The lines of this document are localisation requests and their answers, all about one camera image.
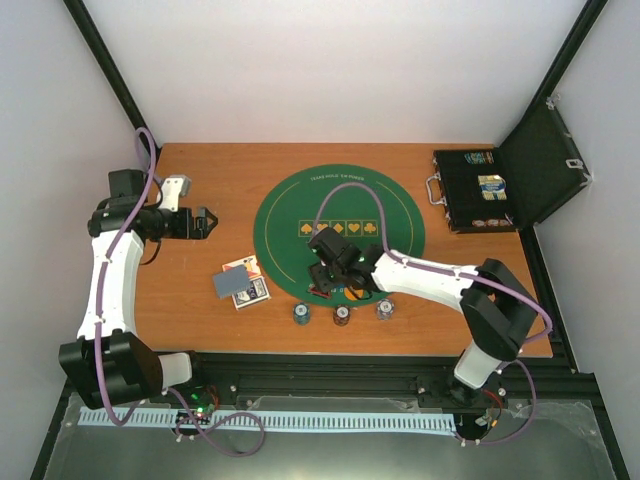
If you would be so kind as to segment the red triangular dealer button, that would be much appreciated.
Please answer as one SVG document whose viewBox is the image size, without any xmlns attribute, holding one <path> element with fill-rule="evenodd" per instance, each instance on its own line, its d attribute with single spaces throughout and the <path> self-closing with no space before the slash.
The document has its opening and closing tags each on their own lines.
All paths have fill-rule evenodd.
<svg viewBox="0 0 640 480">
<path fill-rule="evenodd" d="M 332 296 L 331 291 L 324 291 L 324 290 L 322 290 L 321 288 L 317 287 L 314 284 L 311 284 L 309 286 L 308 292 L 311 295 L 314 295 L 314 296 L 317 296 L 317 297 L 320 297 L 320 298 L 323 298 L 323 299 L 330 299 L 331 296 Z"/>
</svg>

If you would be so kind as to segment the orange big blind button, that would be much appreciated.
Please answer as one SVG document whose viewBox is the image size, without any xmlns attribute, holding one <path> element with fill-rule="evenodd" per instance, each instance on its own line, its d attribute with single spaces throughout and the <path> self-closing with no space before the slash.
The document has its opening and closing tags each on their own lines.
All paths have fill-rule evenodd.
<svg viewBox="0 0 640 480">
<path fill-rule="evenodd" d="M 364 291 L 359 289 L 346 288 L 344 295 L 350 301 L 361 301 L 364 299 Z"/>
</svg>

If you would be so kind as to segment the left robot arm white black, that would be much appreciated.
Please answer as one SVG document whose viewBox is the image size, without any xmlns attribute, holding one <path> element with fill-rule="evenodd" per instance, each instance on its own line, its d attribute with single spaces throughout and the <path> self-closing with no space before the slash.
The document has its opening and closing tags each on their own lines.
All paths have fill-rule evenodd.
<svg viewBox="0 0 640 480">
<path fill-rule="evenodd" d="M 147 400 L 172 387 L 186 402 L 201 400 L 208 378 L 193 368 L 194 354 L 159 354 L 137 335 L 135 294 L 147 243 L 204 240 L 217 226 L 205 207 L 180 204 L 185 175 L 158 183 L 140 170 L 109 175 L 110 195 L 88 221 L 93 254 L 91 292 L 75 341 L 59 348 L 59 363 L 92 409 Z"/>
</svg>

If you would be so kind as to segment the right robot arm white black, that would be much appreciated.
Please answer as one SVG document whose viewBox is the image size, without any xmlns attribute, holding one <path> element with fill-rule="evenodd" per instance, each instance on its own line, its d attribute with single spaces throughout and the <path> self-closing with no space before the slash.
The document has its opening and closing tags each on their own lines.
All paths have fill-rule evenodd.
<svg viewBox="0 0 640 480">
<path fill-rule="evenodd" d="M 444 395 L 462 406 L 475 401 L 491 375 L 517 359 L 537 316 L 533 298 L 499 261 L 455 266 L 417 259 L 373 245 L 309 247 L 319 261 L 309 267 L 314 286 L 367 293 L 400 293 L 432 301 L 462 314 L 471 334 L 446 380 Z"/>
</svg>

